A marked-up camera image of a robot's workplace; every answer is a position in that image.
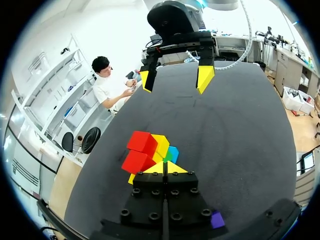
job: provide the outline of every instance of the yellow triangle block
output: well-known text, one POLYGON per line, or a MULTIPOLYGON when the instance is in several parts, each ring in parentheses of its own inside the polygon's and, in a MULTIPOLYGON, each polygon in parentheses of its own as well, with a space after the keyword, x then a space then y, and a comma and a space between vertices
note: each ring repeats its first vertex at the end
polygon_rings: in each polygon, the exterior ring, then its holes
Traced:
POLYGON ((155 152, 152 157, 152 160, 156 163, 159 163, 163 160, 163 158, 157 152, 155 152))
POLYGON ((198 80, 196 89, 202 94, 215 76, 214 66, 198 66, 198 80))
POLYGON ((158 173, 158 174, 163 174, 164 173, 164 162, 160 161, 156 165, 153 165, 149 169, 145 170, 144 173, 146 174, 152 174, 152 173, 158 173))
MULTIPOLYGON (((174 172, 183 174, 183 173, 187 173, 188 171, 184 170, 183 168, 175 165, 173 162, 171 161, 167 161, 167 168, 168 168, 168 174, 172 174, 174 172)), ((156 165, 150 167, 149 169, 145 170, 144 173, 146 174, 152 174, 152 173, 159 173, 159 174, 163 174, 164 173, 164 162, 160 161, 158 162, 156 165)))
POLYGON ((134 184, 134 178, 135 178, 135 176, 136 176, 136 175, 134 175, 134 174, 131 173, 131 175, 130 175, 130 177, 129 177, 129 180, 128 180, 128 183, 129 183, 129 184, 131 184, 131 185, 134 184))
POLYGON ((146 82, 147 82, 148 74, 149 74, 149 71, 141 71, 140 72, 143 90, 147 91, 148 93, 151 93, 151 91, 146 89, 146 82))
POLYGON ((156 146, 156 152, 162 157, 165 158, 169 149, 169 141, 164 135, 151 134, 152 137, 156 140, 158 145, 156 146))
POLYGON ((168 167, 168 174, 172 174, 173 172, 177 172, 177 173, 180 173, 180 174, 188 172, 188 171, 184 170, 183 168, 175 165, 171 161, 167 161, 166 163, 167 163, 167 167, 168 167))

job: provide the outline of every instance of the blue cube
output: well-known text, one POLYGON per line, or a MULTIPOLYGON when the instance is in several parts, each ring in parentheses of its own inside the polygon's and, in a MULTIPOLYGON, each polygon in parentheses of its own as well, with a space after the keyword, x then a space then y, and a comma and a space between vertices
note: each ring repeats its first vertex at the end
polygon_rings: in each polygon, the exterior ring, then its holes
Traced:
POLYGON ((169 146, 168 151, 172 154, 172 160, 171 162, 173 162, 174 164, 176 164, 178 156, 179 156, 179 151, 178 148, 176 148, 175 146, 169 146))

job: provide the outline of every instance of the red cube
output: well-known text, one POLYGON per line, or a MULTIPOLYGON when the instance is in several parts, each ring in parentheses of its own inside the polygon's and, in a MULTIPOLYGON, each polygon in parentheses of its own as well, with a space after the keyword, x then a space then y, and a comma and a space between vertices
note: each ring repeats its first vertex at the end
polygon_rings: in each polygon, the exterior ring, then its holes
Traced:
POLYGON ((156 163, 147 154, 135 150, 130 150, 126 156, 122 169, 131 173, 137 174, 151 168, 156 163))
POLYGON ((126 147, 130 150, 147 154, 152 158, 156 152, 157 145, 157 141, 150 132, 134 131, 126 147))

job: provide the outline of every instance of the man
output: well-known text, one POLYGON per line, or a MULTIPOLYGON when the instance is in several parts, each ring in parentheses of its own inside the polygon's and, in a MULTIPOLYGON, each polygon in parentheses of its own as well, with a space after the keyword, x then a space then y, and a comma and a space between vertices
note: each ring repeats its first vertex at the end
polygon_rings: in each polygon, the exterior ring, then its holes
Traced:
POLYGON ((118 112, 128 101, 135 90, 141 86, 137 80, 128 80, 112 72, 108 58, 98 56, 92 62, 92 69, 96 73, 93 92, 99 103, 113 112, 118 112))

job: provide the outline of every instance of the green block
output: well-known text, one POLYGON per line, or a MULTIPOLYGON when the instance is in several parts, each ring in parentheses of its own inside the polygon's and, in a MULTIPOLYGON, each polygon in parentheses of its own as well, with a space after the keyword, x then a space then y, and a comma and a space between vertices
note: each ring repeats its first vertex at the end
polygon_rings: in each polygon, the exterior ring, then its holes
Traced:
POLYGON ((164 162, 164 163, 166 163, 166 162, 168 162, 168 161, 172 162, 173 157, 174 157, 174 156, 172 155, 172 153, 169 152, 169 151, 167 151, 167 152, 166 152, 166 156, 165 156, 165 158, 163 159, 163 162, 164 162))

